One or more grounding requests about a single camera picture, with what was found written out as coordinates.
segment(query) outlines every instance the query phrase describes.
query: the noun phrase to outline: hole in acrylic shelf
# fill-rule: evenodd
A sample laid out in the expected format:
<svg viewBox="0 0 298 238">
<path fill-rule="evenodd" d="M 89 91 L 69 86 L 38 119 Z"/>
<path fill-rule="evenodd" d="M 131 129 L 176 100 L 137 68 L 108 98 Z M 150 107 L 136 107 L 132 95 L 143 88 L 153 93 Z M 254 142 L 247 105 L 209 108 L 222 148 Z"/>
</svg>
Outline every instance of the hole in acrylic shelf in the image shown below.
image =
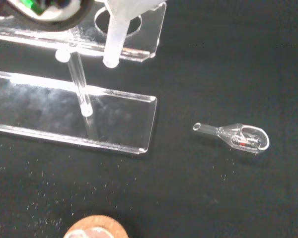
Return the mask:
<svg viewBox="0 0 298 238">
<path fill-rule="evenodd" d="M 102 34 L 107 35 L 110 14 L 105 7 L 100 9 L 95 15 L 95 27 Z M 141 16 L 137 16 L 130 21 L 127 37 L 130 37 L 140 31 L 142 23 Z"/>
</svg>

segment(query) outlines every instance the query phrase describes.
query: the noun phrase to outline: acrylic base plate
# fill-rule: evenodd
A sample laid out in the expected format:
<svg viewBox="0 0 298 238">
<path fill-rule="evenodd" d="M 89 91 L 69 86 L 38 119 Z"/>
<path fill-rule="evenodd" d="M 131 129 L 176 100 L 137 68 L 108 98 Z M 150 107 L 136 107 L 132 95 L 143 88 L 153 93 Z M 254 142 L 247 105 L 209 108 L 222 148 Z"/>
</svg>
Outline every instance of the acrylic base plate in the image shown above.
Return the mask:
<svg viewBox="0 0 298 238">
<path fill-rule="evenodd" d="M 148 150 L 157 98 L 87 86 L 82 116 L 72 82 L 0 71 L 0 131 L 122 151 Z"/>
</svg>

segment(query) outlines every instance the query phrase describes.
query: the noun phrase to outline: black table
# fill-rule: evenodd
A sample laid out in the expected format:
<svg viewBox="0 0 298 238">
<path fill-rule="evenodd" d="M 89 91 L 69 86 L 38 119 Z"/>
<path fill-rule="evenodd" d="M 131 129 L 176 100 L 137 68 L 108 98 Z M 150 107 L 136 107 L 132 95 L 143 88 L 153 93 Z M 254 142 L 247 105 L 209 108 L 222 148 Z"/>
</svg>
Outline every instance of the black table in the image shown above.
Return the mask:
<svg viewBox="0 0 298 238">
<path fill-rule="evenodd" d="M 104 214 L 131 238 L 298 238 L 298 38 L 168 20 L 154 59 L 83 58 L 87 83 L 155 95 L 144 156 L 0 134 L 0 237 L 63 237 Z M 0 42 L 0 70 L 70 79 L 54 52 Z M 196 122 L 263 128 L 260 156 L 191 134 Z"/>
</svg>

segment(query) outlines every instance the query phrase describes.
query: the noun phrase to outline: round cork base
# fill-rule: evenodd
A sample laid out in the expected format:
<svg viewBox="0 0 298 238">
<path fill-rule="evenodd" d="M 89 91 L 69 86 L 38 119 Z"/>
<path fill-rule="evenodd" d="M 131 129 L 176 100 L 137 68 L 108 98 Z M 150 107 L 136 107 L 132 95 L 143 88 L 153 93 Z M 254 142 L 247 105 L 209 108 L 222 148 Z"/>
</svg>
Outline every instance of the round cork base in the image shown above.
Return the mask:
<svg viewBox="0 0 298 238">
<path fill-rule="evenodd" d="M 125 229 L 119 222 L 112 219 L 111 217 L 102 215 L 89 216 L 79 220 L 68 230 L 65 235 L 74 230 L 88 230 L 95 227 L 104 228 L 114 238 L 128 238 Z"/>
</svg>

